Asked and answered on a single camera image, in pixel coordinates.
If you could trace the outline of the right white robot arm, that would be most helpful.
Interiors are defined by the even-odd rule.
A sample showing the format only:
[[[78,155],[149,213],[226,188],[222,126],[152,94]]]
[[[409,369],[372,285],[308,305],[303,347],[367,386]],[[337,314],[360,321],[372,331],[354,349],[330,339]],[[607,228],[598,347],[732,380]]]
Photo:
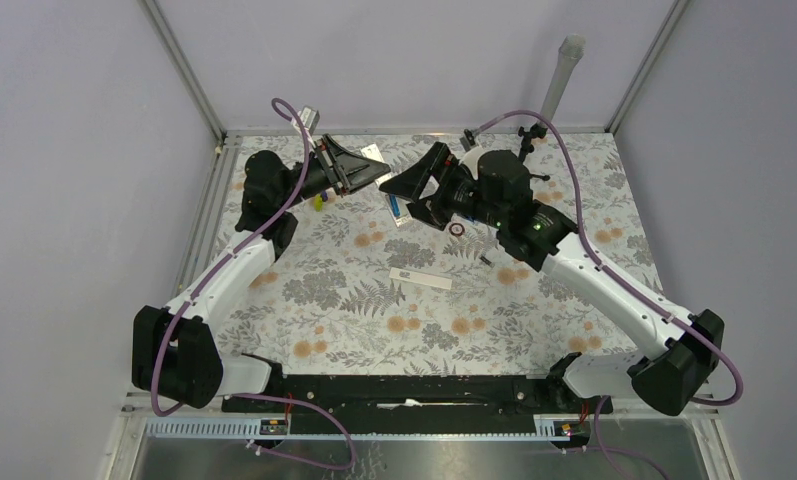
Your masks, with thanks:
[[[713,350],[721,344],[723,320],[674,304],[597,253],[573,220],[535,199],[532,179],[509,150],[476,147],[457,159],[437,142],[379,189],[438,230],[455,215],[495,229],[507,254],[566,285],[635,344],[628,354],[571,354],[559,361],[547,386],[553,407],[571,412],[586,398],[635,397],[679,415],[719,363]]]

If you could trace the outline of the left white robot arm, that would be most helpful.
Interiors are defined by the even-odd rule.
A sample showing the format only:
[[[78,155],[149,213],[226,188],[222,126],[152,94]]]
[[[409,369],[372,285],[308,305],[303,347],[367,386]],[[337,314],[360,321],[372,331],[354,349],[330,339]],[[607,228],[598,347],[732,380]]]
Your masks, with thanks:
[[[133,323],[131,381],[151,395],[158,416],[214,398],[245,394],[262,411],[283,401],[269,360],[221,354],[215,336],[249,285],[283,255],[298,221],[291,208],[331,190],[353,194],[390,173],[383,161],[340,146],[331,136],[304,143],[286,165],[270,150],[245,162],[241,214],[228,244],[208,268],[163,307],[144,306]]]

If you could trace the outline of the white remote battery cover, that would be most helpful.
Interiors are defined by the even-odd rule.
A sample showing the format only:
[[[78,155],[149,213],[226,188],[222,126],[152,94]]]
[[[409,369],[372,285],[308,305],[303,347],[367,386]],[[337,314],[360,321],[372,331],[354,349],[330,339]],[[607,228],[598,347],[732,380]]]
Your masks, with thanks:
[[[391,268],[389,278],[441,290],[451,290],[453,287],[451,278],[400,268]]]

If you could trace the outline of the blue battery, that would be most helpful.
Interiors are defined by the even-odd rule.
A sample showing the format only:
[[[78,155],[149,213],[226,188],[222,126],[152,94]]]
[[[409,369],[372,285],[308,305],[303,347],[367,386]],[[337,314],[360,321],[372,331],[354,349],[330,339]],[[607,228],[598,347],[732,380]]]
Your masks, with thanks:
[[[400,204],[396,197],[390,195],[389,196],[390,208],[392,210],[393,216],[395,219],[398,219],[402,216]]]

